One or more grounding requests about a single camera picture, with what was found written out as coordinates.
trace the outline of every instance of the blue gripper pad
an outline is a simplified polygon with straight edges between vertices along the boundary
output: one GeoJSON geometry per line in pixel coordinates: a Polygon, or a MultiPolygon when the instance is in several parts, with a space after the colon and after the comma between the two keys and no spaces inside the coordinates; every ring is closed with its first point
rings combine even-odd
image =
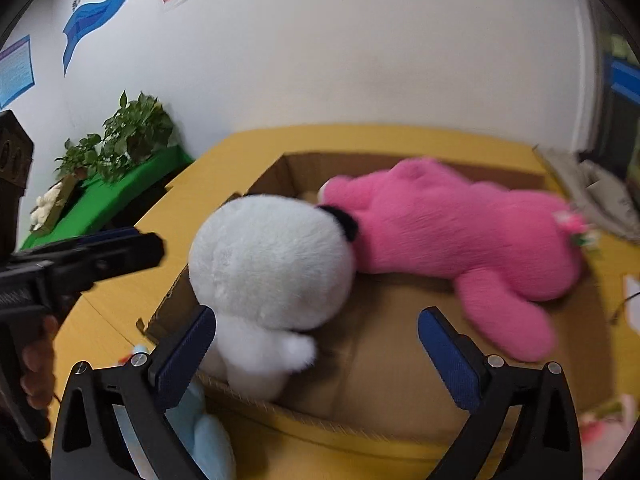
{"type": "Polygon", "coordinates": [[[456,406],[475,412],[481,400],[478,375],[429,309],[418,316],[418,337],[456,406]]]}
{"type": "Polygon", "coordinates": [[[176,343],[174,352],[156,377],[154,397],[159,410],[178,405],[215,335],[216,316],[213,310],[204,307],[190,329],[176,343]]]}

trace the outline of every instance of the cardboard box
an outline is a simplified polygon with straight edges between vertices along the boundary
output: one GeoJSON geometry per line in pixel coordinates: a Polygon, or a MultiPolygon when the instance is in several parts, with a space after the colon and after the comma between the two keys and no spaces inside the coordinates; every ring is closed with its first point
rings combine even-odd
{"type": "MultiPolygon", "coordinates": [[[[354,153],[283,155],[248,193],[313,202],[319,187],[332,176],[359,176],[391,168],[401,159],[354,153]]],[[[452,166],[472,180],[492,180],[511,189],[544,187],[540,174],[452,166]]],[[[196,305],[185,268],[150,320],[146,334],[155,340],[163,338],[180,326],[196,305]]],[[[267,414],[279,413],[330,431],[446,446],[458,434],[467,414],[452,402],[417,338],[418,313],[431,305],[438,306],[455,328],[471,336],[485,353],[500,353],[463,319],[460,302],[448,281],[359,274],[340,314],[311,332],[319,346],[316,365],[293,376],[277,404],[242,399],[226,384],[204,380],[217,400],[250,408],[252,416],[266,424],[267,414]]],[[[607,321],[589,269],[571,293],[546,307],[559,339],[549,360],[563,366],[578,412],[611,398],[614,377],[607,321]]],[[[505,438],[514,425],[516,410],[512,411],[503,428],[505,438]]]]}

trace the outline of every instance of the white wall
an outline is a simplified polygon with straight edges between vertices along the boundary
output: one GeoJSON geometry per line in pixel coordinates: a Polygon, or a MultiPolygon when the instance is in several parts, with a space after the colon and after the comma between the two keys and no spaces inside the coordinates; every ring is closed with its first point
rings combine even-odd
{"type": "Polygon", "coordinates": [[[52,5],[53,0],[35,0],[5,43],[9,46],[28,34],[31,36],[35,81],[34,87],[6,107],[13,110],[35,143],[27,191],[20,202],[19,242],[29,232],[29,213],[35,206],[36,197],[54,182],[54,170],[58,165],[55,158],[64,153],[65,140],[79,136],[73,126],[66,99],[60,91],[63,72],[60,55],[52,48],[52,5]]]}
{"type": "MultiPolygon", "coordinates": [[[[56,76],[72,1],[52,0],[56,76]]],[[[582,0],[188,0],[166,11],[160,0],[127,0],[80,41],[55,92],[30,92],[64,96],[82,134],[100,130],[123,88],[155,94],[192,155],[238,130],[337,121],[576,148],[593,107],[585,9],[582,0]]],[[[37,67],[35,76],[44,77],[37,67]]]]}

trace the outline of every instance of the plush toy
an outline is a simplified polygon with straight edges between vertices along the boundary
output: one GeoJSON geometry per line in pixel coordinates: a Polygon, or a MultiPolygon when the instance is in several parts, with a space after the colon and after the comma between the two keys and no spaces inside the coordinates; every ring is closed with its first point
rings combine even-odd
{"type": "Polygon", "coordinates": [[[218,209],[191,246],[189,276],[216,313],[200,369],[252,399],[276,399],[291,373],[314,362],[311,330],[347,300],[357,225],[331,207],[256,195],[218,209]]]}
{"type": "Polygon", "coordinates": [[[630,395],[620,396],[620,402],[602,416],[587,413],[580,418],[583,480],[597,480],[603,475],[622,449],[637,418],[636,400],[630,395]]]}
{"type": "Polygon", "coordinates": [[[53,209],[61,189],[62,182],[59,182],[55,186],[52,186],[44,196],[37,197],[36,209],[31,212],[31,225],[34,231],[40,229],[44,225],[44,222],[47,221],[49,213],[51,212],[51,209],[53,209]]]}
{"type": "Polygon", "coordinates": [[[550,193],[471,183],[428,158],[324,184],[321,203],[360,227],[361,272],[408,272],[453,280],[469,321],[511,357],[552,351],[548,315],[530,301],[562,296],[578,280],[580,251],[568,206],[550,193]]]}
{"type": "MultiPolygon", "coordinates": [[[[136,346],[133,353],[139,352],[148,353],[143,346],[136,346]]],[[[120,364],[126,363],[130,357],[131,355],[122,359],[120,364]]],[[[140,446],[127,416],[127,410],[124,406],[116,405],[114,411],[140,478],[158,480],[140,446]]],[[[222,424],[214,416],[205,413],[204,390],[200,383],[191,381],[180,403],[175,408],[167,410],[165,417],[193,461],[209,480],[236,478],[236,462],[229,437],[222,424]]]]}

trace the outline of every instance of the cable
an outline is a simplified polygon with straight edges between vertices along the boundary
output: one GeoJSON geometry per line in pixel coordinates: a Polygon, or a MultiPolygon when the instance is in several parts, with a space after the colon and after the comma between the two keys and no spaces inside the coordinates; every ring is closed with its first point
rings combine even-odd
{"type": "Polygon", "coordinates": [[[620,303],[620,305],[616,309],[616,311],[613,313],[613,316],[611,316],[611,319],[609,319],[609,323],[612,325],[616,325],[618,323],[618,319],[620,318],[620,315],[625,311],[626,302],[638,296],[640,296],[640,292],[636,292],[635,294],[632,294],[631,296],[623,300],[622,303],[620,303]]]}

